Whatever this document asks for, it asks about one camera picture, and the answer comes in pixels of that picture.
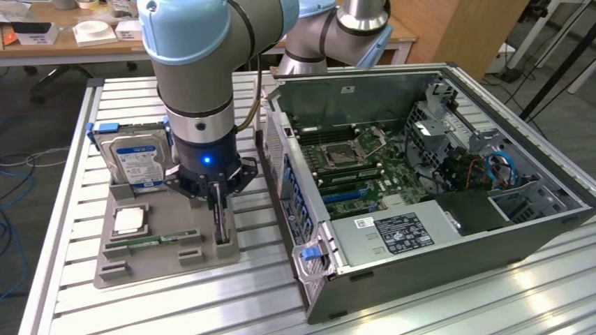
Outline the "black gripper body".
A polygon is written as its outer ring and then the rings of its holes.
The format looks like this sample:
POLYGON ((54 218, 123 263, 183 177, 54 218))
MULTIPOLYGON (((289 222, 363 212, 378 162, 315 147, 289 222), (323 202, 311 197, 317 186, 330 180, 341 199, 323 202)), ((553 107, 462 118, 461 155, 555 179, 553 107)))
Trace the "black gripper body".
POLYGON ((221 139, 205 144, 191 143, 173 135, 179 161, 178 175, 183 184, 198 182, 205 175, 206 182, 217 181, 222 173, 229 184, 241 180, 241 162, 235 150, 235 131, 221 139))

